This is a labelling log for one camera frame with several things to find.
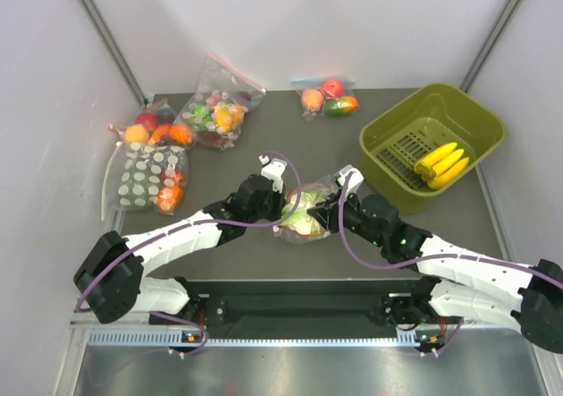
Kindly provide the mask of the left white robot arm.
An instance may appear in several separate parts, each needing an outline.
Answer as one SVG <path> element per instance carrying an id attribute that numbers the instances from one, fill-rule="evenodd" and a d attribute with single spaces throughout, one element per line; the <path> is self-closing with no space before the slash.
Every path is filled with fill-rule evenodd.
<path id="1" fill-rule="evenodd" d="M 74 284 L 101 324 L 131 312 L 162 312 L 190 322 L 199 314 L 200 303 L 187 281 L 156 279 L 151 272 L 239 238 L 261 220 L 280 219 L 283 200 L 282 177 L 263 172 L 249 176 L 227 198 L 175 224 L 126 237 L 109 231 L 86 256 Z"/>

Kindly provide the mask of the yellow fake banana bunch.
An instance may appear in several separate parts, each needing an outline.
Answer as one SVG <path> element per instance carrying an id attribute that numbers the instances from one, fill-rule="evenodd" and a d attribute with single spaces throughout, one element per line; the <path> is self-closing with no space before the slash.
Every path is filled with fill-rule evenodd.
<path id="1" fill-rule="evenodd" d="M 413 171 L 433 191 L 438 191 L 457 178 L 470 164 L 471 158 L 457 143 L 446 143 L 419 159 Z"/>

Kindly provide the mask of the red-zip bag with food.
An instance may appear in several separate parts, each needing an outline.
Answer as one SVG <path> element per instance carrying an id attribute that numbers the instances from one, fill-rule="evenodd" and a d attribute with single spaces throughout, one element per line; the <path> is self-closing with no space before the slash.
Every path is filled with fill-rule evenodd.
<path id="1" fill-rule="evenodd" d="M 288 216 L 288 213 L 296 205 L 297 189 L 289 191 L 286 204 L 281 209 L 281 216 L 287 219 L 273 227 L 274 236 L 291 244 L 304 244 L 329 237 L 330 232 L 310 216 L 307 210 L 325 202 L 337 190 L 338 186 L 330 175 L 316 182 L 302 184 L 300 201 L 291 216 Z"/>

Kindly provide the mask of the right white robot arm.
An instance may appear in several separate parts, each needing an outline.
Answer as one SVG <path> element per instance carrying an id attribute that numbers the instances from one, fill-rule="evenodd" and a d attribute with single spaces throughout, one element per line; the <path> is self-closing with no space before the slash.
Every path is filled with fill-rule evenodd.
<path id="1" fill-rule="evenodd" d="M 409 268 L 422 278 L 411 293 L 413 316 L 475 319 L 520 333 L 534 345 L 562 351 L 562 268 L 475 253 L 403 221 L 382 195 L 338 196 L 308 209 L 331 232 L 351 231 L 381 250 L 386 268 Z"/>

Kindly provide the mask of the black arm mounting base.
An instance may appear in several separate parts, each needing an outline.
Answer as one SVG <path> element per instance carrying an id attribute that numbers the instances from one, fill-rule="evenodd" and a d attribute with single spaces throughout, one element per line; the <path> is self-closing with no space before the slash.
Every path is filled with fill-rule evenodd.
<path id="1" fill-rule="evenodd" d="M 205 326 L 213 339 L 298 340 L 391 337 L 397 326 L 440 326 L 430 312 L 413 308 L 407 280 L 187 281 L 190 298 L 168 319 Z"/>

